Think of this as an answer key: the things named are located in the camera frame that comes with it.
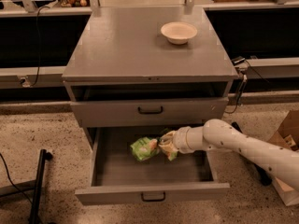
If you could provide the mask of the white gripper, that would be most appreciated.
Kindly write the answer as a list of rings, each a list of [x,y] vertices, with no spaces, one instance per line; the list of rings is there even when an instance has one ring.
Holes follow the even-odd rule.
[[[191,149],[187,143],[187,132],[190,129],[189,126],[179,128],[177,131],[170,131],[164,134],[160,138],[161,143],[169,143],[173,140],[173,144],[160,144],[159,147],[162,152],[166,155],[166,157],[172,161],[177,157],[178,152],[182,154],[187,154],[191,152]]]

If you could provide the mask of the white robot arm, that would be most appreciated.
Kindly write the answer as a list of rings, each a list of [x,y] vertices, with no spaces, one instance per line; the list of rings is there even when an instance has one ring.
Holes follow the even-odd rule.
[[[198,150],[232,150],[299,190],[297,152],[247,136],[220,119],[210,119],[199,127],[186,126],[171,131],[160,138],[159,147],[166,153],[182,154]]]

